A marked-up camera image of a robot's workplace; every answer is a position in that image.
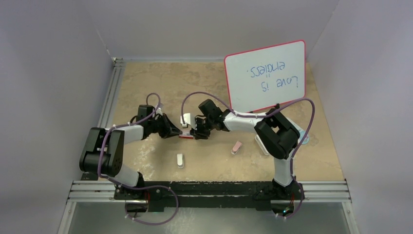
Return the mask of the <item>pink and white stapler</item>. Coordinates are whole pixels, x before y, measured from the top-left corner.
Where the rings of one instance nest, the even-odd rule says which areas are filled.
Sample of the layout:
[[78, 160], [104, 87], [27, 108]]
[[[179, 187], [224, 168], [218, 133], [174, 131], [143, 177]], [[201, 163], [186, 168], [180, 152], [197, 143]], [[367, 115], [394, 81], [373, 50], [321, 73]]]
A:
[[233, 155], [236, 155], [238, 153], [238, 151], [240, 150], [240, 148], [242, 147], [242, 143], [240, 141], [237, 141], [234, 146], [231, 149], [231, 153]]

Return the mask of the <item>red staple box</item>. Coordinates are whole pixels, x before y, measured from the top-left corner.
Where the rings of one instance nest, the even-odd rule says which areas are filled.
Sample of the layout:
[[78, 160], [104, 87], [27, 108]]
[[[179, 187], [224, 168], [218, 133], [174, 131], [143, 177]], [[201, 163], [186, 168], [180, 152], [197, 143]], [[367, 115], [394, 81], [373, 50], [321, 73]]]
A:
[[190, 130], [182, 130], [179, 138], [194, 139], [194, 136], [191, 134]]

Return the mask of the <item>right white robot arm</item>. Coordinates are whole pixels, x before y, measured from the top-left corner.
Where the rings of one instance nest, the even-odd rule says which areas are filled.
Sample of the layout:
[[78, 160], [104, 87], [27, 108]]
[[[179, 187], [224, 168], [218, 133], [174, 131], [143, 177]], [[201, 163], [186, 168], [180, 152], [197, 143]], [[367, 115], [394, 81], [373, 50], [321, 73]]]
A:
[[300, 133], [280, 111], [276, 108], [258, 114], [229, 109], [222, 111], [211, 99], [203, 101], [198, 108], [202, 115], [186, 113], [180, 119], [183, 127], [191, 127], [190, 134], [194, 139], [208, 139], [212, 130], [255, 134], [263, 148], [274, 158], [274, 194], [286, 198], [292, 193], [295, 178], [292, 156], [298, 146]]

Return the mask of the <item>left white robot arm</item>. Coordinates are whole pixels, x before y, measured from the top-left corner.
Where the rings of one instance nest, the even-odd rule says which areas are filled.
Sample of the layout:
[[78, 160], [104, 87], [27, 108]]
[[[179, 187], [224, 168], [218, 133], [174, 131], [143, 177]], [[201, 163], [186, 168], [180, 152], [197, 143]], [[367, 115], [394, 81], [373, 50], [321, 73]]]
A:
[[145, 140], [150, 134], [170, 138], [181, 132], [160, 108], [140, 105], [132, 122], [120, 127], [92, 127], [89, 130], [79, 160], [80, 170], [107, 178], [126, 188], [132, 199], [140, 199], [145, 194], [143, 175], [123, 163], [124, 146]]

